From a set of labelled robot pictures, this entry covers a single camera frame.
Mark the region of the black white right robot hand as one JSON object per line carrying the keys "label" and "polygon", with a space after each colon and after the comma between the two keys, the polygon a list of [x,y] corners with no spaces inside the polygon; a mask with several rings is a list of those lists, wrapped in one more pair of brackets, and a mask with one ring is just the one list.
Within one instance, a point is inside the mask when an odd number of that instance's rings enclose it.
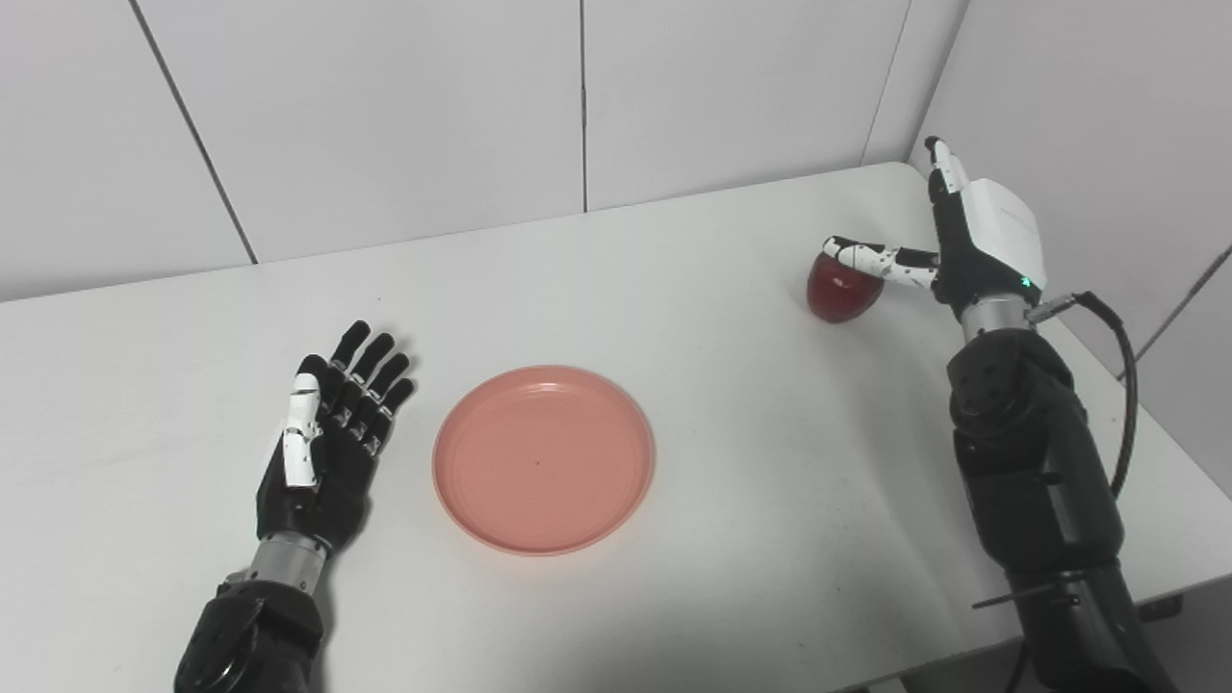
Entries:
{"label": "black white right robot hand", "polygon": [[970,178],[942,138],[929,136],[924,146],[938,250],[832,236],[823,255],[873,279],[925,289],[955,313],[991,295],[1016,295],[1030,310],[1039,306],[1047,275],[1034,212],[1002,184]]}

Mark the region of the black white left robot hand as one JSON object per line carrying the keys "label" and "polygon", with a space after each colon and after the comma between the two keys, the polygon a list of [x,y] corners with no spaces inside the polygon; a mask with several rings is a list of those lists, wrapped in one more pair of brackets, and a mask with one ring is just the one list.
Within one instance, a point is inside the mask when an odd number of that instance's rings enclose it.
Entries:
{"label": "black white left robot hand", "polygon": [[304,356],[257,487],[257,539],[294,531],[333,555],[356,538],[395,413],[415,391],[410,364],[366,321],[354,321],[330,358]]}

